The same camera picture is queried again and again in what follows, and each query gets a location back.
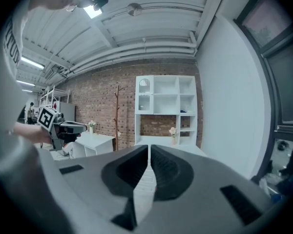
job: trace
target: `white desk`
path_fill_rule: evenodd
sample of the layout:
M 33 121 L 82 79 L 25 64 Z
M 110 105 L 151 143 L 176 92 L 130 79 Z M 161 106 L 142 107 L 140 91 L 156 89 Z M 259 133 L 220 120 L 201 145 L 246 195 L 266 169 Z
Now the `white desk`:
M 72 148 L 69 150 L 71 158 L 81 158 L 107 154 L 113 152 L 113 142 L 115 137 L 100 135 L 90 132 L 83 132 L 75 142 L 72 142 Z

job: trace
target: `white fabric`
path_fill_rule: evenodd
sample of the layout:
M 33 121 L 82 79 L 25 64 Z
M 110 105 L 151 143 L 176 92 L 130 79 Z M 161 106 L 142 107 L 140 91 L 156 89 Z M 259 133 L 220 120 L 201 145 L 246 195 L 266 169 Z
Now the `white fabric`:
M 22 32 L 30 0 L 23 0 L 9 16 L 0 32 L 0 131 L 12 130 L 27 102 L 16 82 L 17 65 L 23 49 Z

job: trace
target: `ceiling light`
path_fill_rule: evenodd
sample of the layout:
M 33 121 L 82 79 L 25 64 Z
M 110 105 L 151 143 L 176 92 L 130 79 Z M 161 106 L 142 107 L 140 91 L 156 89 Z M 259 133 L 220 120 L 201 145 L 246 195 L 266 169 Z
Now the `ceiling light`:
M 90 16 L 91 19 L 95 18 L 96 16 L 98 15 L 101 15 L 102 14 L 102 11 L 101 10 L 97 10 L 95 11 L 93 9 L 93 5 L 90 5 L 86 8 L 84 8 L 84 10 L 87 12 L 87 14 Z
M 27 83 L 27 82 L 20 81 L 20 80 L 17 80 L 17 82 L 19 82 L 21 84 L 29 85 L 29 86 L 35 86 L 35 84 Z
M 22 61 L 25 61 L 25 62 L 27 62 L 27 63 L 29 63 L 29 64 L 31 64 L 31 65 L 34 65 L 34 66 L 37 67 L 37 68 L 44 69 L 44 67 L 43 67 L 41 64 L 38 64 L 38 63 L 36 63 L 36 62 L 34 62 L 34 61 L 32 61 L 32 60 L 29 60 L 29 59 L 27 59 L 27 58 L 25 58 L 25 57 L 22 57 L 21 60 L 22 60 Z

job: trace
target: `dark window frame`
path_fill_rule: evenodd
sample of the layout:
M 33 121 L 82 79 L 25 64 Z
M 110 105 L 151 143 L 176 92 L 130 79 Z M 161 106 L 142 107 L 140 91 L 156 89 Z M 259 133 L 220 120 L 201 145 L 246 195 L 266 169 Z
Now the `dark window frame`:
M 271 103 L 271 125 L 268 144 L 266 152 L 259 168 L 257 175 L 262 177 L 266 173 L 267 165 L 271 159 L 275 139 L 284 139 L 293 141 L 293 124 L 284 124 L 282 122 L 281 115 L 281 103 L 279 99 L 278 87 L 274 78 L 274 74 L 269 65 L 268 58 L 277 54 L 282 49 L 288 47 L 293 43 L 293 23 L 282 31 L 277 37 L 270 42 L 260 47 L 255 38 L 249 32 L 249 30 L 243 25 L 243 21 L 250 14 L 250 12 L 256 7 L 260 0 L 249 0 L 241 14 L 237 19 L 233 21 L 244 33 L 250 44 L 254 48 L 261 66 L 263 67 L 264 75 L 268 85 L 270 103 Z

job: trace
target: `black rubber pad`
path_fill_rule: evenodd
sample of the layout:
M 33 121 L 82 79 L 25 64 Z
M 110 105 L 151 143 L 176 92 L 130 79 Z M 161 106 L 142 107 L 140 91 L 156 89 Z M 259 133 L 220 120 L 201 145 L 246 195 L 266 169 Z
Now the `black rubber pad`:
M 74 165 L 74 166 L 60 168 L 60 173 L 64 175 L 64 174 L 79 171 L 81 169 L 83 169 L 83 167 L 81 165 Z
M 101 178 L 113 195 L 133 197 L 133 190 L 147 168 L 147 145 L 105 165 Z
M 261 216 L 261 213 L 235 186 L 222 187 L 220 191 L 245 225 L 252 223 Z
M 151 145 L 151 167 L 157 183 L 154 201 L 178 198 L 194 178 L 193 168 L 188 162 L 156 145 Z

